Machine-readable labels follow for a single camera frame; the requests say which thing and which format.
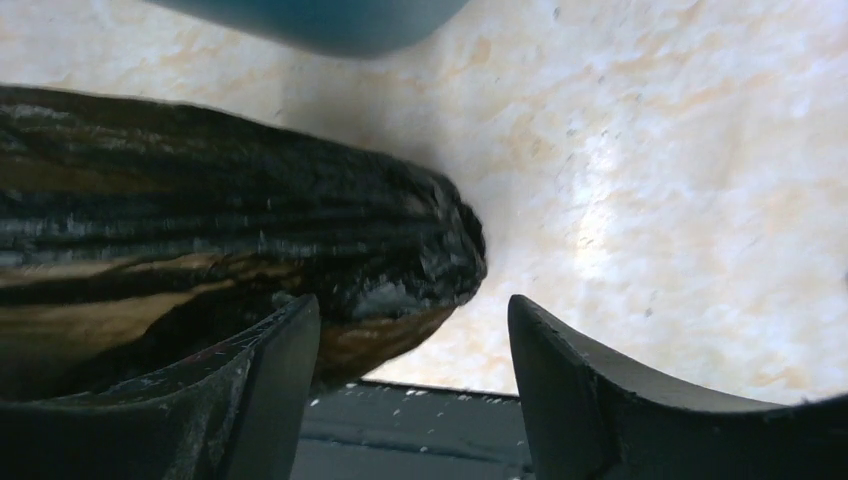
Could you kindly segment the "black trash bag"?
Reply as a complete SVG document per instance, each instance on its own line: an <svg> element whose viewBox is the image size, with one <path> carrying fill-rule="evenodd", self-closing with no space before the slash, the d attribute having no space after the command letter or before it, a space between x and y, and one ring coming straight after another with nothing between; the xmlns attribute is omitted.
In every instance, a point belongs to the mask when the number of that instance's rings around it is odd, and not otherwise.
<svg viewBox="0 0 848 480"><path fill-rule="evenodd" d="M201 106L1 89L1 395L102 392L311 295L315 395L478 292L443 174Z"/></svg>

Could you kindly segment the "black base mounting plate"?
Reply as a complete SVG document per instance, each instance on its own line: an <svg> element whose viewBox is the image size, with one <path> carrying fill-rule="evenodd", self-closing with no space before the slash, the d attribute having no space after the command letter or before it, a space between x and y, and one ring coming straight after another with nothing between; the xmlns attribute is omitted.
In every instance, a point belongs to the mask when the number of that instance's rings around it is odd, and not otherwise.
<svg viewBox="0 0 848 480"><path fill-rule="evenodd" d="M518 397L362 381L305 409L292 480L535 476Z"/></svg>

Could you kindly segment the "teal plastic trash bin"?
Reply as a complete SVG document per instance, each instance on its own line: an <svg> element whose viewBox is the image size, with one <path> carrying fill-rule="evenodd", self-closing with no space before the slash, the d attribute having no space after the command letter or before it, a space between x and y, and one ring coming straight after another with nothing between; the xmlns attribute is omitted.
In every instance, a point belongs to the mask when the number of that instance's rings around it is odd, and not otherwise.
<svg viewBox="0 0 848 480"><path fill-rule="evenodd" d="M420 43L467 0L160 0L158 6L326 56L371 59Z"/></svg>

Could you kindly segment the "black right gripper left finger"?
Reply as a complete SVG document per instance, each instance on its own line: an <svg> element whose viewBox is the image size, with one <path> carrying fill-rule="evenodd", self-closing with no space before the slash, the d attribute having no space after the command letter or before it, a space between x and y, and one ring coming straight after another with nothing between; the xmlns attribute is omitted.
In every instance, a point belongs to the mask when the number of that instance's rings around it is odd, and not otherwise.
<svg viewBox="0 0 848 480"><path fill-rule="evenodd" d="M5 479L286 479L320 337L303 296L99 393L1 405Z"/></svg>

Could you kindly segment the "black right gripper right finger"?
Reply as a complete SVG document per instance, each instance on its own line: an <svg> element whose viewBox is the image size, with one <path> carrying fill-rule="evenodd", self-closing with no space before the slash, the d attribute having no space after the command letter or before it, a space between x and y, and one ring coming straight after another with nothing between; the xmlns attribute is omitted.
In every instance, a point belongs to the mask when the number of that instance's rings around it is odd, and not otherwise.
<svg viewBox="0 0 848 480"><path fill-rule="evenodd" d="M540 479L843 479L847 399L783 406L646 366L522 295L514 371Z"/></svg>

